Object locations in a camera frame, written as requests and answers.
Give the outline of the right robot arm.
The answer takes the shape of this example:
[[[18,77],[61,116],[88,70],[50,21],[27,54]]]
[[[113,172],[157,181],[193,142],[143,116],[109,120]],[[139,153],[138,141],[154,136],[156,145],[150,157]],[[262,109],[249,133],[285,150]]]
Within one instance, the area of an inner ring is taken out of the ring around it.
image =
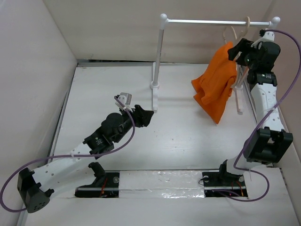
[[[293,135],[285,130],[276,106],[277,78],[272,68],[280,51],[270,40],[247,39],[241,39],[228,50],[229,60],[248,68],[247,83],[258,125],[245,141],[243,153],[220,165],[217,179],[224,186],[238,180],[244,170],[278,163],[293,142]]]

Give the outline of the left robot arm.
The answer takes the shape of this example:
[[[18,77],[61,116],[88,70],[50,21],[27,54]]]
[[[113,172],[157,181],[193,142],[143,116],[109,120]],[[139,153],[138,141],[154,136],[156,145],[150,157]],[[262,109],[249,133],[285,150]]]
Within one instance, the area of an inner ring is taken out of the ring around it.
[[[97,159],[114,149],[130,130],[147,127],[154,115],[152,110],[144,110],[135,105],[128,113],[110,113],[101,126],[74,148],[66,158],[57,158],[35,169],[28,167],[18,173],[17,190],[28,213],[44,208],[56,195],[79,186],[79,175],[91,169],[88,176],[93,186],[105,182],[106,172]]]

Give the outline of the orange trousers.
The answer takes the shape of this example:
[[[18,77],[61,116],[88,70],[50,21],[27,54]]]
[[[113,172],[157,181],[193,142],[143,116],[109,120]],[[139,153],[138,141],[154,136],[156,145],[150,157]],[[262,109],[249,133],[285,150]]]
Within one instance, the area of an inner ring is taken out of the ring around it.
[[[232,93],[231,86],[237,78],[236,63],[228,59],[228,50],[232,47],[232,42],[220,47],[205,72],[191,81],[196,92],[194,99],[215,124],[219,124],[222,118]]]

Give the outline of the wooden clothes hanger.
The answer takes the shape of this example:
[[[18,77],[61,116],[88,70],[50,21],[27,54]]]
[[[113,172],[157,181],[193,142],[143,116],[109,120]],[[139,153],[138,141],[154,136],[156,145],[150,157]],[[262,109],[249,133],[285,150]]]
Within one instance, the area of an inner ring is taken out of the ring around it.
[[[250,27],[250,23],[251,23],[250,17],[247,16],[245,18],[245,22],[246,22],[245,28],[239,34],[236,33],[233,26],[225,27],[223,29],[223,32],[222,32],[222,37],[223,37],[224,43],[227,44],[226,30],[227,30],[227,28],[232,30],[232,33],[233,33],[233,36],[234,36],[233,47],[234,47],[234,50],[236,50],[236,53],[235,53],[236,56],[234,57],[235,61],[238,59],[238,57],[241,54],[241,50],[242,50],[242,47],[243,47],[243,42],[245,41],[244,37],[247,35],[249,27]],[[231,86],[231,88],[233,89],[233,91],[235,93],[236,103],[239,105],[239,98],[241,96],[241,89],[242,89],[242,85],[239,84],[241,82],[241,78],[240,78],[240,69],[241,69],[241,67],[237,64],[236,69],[237,69],[238,74],[237,74],[236,80],[233,83],[233,85]]]

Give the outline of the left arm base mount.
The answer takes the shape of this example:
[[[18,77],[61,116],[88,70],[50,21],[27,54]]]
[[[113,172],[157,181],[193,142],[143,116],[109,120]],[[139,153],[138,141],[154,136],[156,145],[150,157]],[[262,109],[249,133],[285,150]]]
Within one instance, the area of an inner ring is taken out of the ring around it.
[[[94,181],[75,190],[77,198],[119,198],[119,171],[105,171],[98,162],[88,167],[94,172]]]

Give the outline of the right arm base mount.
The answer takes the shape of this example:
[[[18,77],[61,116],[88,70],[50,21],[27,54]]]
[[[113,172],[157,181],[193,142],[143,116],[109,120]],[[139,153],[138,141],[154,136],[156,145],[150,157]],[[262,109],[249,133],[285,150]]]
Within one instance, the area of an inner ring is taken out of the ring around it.
[[[227,171],[227,160],[218,171],[203,171],[198,181],[203,186],[205,197],[247,197],[247,190],[243,175],[232,174]]]

